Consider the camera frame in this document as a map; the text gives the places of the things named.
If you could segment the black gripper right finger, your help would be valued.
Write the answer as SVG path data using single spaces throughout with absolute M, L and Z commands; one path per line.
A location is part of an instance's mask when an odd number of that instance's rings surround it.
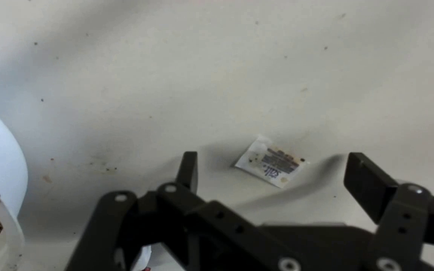
M 413 182 L 400 183 L 362 152 L 350 152 L 344 185 L 377 224 L 365 253 L 368 271 L 434 271 L 422 260 L 434 245 L 434 194 Z

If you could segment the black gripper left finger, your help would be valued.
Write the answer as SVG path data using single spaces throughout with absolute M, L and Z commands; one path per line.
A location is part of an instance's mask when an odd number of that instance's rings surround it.
M 186 271 L 299 271 L 299 259 L 263 229 L 196 194 L 198 155 L 183 156 L 175 180 L 139 197 L 104 194 L 65 271 L 133 271 L 162 244 Z

